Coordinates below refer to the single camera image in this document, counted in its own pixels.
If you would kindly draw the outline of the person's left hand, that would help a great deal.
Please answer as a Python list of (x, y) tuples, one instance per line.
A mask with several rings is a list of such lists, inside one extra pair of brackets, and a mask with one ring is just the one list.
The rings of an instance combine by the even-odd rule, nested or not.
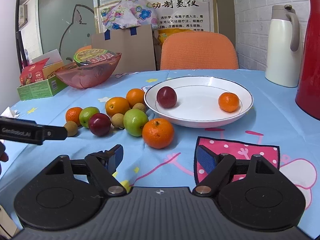
[(0, 142), (0, 161), (6, 163), (9, 160), (7, 153), (5, 152), (5, 146)]

